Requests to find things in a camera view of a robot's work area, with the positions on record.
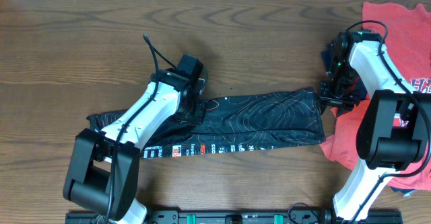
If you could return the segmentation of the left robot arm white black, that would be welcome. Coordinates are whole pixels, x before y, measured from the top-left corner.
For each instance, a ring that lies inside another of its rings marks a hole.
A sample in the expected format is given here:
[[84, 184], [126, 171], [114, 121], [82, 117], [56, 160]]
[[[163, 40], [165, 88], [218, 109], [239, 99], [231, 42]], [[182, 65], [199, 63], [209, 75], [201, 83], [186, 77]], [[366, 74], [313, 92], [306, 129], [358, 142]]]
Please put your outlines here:
[[201, 70], [156, 71], [143, 95], [100, 130], [83, 129], [75, 138], [63, 187], [64, 199], [93, 211], [88, 223], [143, 223], [146, 207], [135, 197], [141, 151], [169, 118], [181, 122], [196, 111], [206, 80]]

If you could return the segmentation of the black patterned sports jersey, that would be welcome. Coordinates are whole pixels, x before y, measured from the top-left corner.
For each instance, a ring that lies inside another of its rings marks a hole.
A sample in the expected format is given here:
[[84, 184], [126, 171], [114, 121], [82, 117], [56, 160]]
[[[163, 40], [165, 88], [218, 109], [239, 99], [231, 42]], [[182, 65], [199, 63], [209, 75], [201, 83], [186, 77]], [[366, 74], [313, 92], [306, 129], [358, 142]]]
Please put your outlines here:
[[144, 159], [318, 145], [325, 133], [311, 88], [206, 101], [197, 126], [166, 120], [141, 152]]

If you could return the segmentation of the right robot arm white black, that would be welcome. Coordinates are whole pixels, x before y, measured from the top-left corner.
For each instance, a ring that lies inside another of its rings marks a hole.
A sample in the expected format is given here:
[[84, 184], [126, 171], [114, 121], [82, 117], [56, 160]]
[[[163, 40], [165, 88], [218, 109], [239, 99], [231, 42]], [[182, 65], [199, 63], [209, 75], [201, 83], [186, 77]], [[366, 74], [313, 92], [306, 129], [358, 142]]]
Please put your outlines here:
[[385, 37], [370, 30], [339, 33], [331, 43], [326, 80], [321, 81], [319, 106], [351, 111], [360, 103], [361, 81], [370, 103], [356, 133], [358, 162], [333, 206], [320, 223], [401, 223], [398, 213], [369, 209], [394, 177], [406, 177], [411, 163], [430, 161], [430, 95], [418, 92], [393, 64]]

